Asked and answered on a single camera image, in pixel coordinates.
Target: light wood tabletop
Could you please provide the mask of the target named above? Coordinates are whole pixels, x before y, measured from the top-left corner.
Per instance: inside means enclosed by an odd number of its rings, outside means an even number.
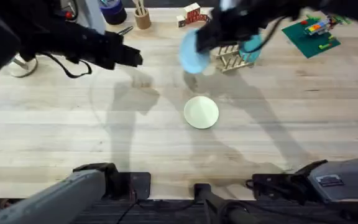
[[[134,25],[127,11],[127,21],[108,30]],[[39,57],[27,78],[0,72],[0,198],[29,197],[75,167],[114,162],[119,171],[150,172],[151,198],[192,198],[193,184],[208,182],[222,197],[250,199],[243,185],[254,173],[358,157],[358,23],[337,26],[342,44],[310,59],[278,30],[254,68],[222,74],[212,65],[191,75],[178,49],[203,22],[178,28],[181,9],[149,11],[152,26],[125,35],[143,66],[93,66],[72,80]],[[219,106],[211,129],[183,119],[197,95]]]

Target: gray robot arm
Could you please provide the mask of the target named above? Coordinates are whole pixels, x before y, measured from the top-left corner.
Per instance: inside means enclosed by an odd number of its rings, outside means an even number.
[[[81,170],[0,211],[0,224],[67,224],[106,193],[105,174]]]

